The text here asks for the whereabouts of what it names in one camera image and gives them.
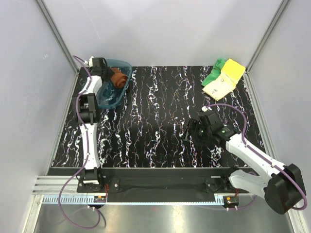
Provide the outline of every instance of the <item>green cloth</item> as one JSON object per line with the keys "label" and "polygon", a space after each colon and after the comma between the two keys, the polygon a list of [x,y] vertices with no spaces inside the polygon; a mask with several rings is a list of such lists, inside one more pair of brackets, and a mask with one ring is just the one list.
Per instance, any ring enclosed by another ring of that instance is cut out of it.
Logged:
{"label": "green cloth", "polygon": [[224,59],[218,59],[213,66],[211,73],[204,79],[202,82],[202,86],[206,86],[207,84],[211,83],[212,81],[216,80],[222,71],[222,68],[225,65]]}

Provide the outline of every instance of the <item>floor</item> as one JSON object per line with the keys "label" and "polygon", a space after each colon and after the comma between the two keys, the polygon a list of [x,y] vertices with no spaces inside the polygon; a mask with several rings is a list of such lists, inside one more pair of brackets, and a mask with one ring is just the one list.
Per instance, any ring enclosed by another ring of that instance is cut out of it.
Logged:
{"label": "floor", "polygon": [[[244,197],[241,206],[251,201]],[[83,226],[92,226],[96,213],[81,205],[63,205],[69,218]],[[106,205],[105,217],[90,233],[293,233],[287,215],[278,215],[257,198],[243,210],[227,212],[218,206],[126,206]],[[35,233],[84,233],[64,220],[58,205],[43,204]]]}
{"label": "floor", "polygon": [[[102,110],[98,154],[103,167],[228,167],[247,166],[218,146],[204,148],[181,141],[190,117],[215,103],[201,83],[212,67],[134,67],[129,88],[116,109]],[[75,93],[85,83],[81,70]],[[218,103],[240,108],[246,115],[247,139],[264,150],[244,80]],[[241,129],[243,118],[229,108],[214,108],[224,124]],[[80,130],[70,109],[52,167],[82,165]]]}

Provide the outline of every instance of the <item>black and white marble pattern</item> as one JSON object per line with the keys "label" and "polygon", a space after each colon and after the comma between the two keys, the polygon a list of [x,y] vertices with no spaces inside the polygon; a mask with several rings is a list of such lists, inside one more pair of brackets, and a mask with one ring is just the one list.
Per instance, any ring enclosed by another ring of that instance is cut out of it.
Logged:
{"label": "black and white marble pattern", "polygon": [[[212,67],[134,67],[120,106],[102,110],[98,124],[98,155],[103,167],[247,166],[218,146],[204,148],[181,141],[190,117],[215,101],[201,83]],[[81,70],[75,93],[85,83]],[[218,103],[240,108],[246,115],[247,139],[264,150],[243,79]],[[228,107],[214,107],[224,124],[242,129],[243,117]],[[82,141],[70,109],[52,167],[82,165]]]}

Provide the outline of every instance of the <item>translucent blue container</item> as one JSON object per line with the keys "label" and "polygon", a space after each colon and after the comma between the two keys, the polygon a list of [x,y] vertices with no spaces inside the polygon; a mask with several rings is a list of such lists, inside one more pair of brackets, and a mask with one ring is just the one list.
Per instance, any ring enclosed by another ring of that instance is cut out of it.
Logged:
{"label": "translucent blue container", "polygon": [[102,109],[116,108],[121,104],[122,97],[132,76],[132,66],[127,62],[107,59],[107,64],[109,67],[117,67],[121,73],[127,76],[127,81],[124,88],[121,89],[115,88],[110,80],[103,83],[96,95],[98,106]]}

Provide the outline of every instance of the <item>cloth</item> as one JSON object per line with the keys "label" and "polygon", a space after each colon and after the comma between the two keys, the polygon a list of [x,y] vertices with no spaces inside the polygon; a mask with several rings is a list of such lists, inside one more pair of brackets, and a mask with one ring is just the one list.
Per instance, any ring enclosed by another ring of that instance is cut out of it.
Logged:
{"label": "cloth", "polygon": [[113,67],[111,69],[113,72],[115,72],[115,74],[112,75],[112,77],[110,79],[111,82],[113,83],[113,85],[116,88],[123,88],[126,84],[127,76],[125,74],[121,73],[121,71],[116,67]]}
{"label": "cloth", "polygon": [[221,73],[220,76],[203,88],[203,91],[215,100],[220,100],[235,89],[236,85]]}
{"label": "cloth", "polygon": [[206,86],[212,81],[216,80],[218,76],[221,73],[222,68],[225,65],[225,60],[224,59],[217,59],[215,65],[213,66],[213,69],[209,75],[204,79],[202,82],[202,86]]}
{"label": "cloth", "polygon": [[222,73],[226,74],[235,84],[238,84],[244,72],[245,67],[233,61],[232,59],[226,61],[225,65],[222,67]]}

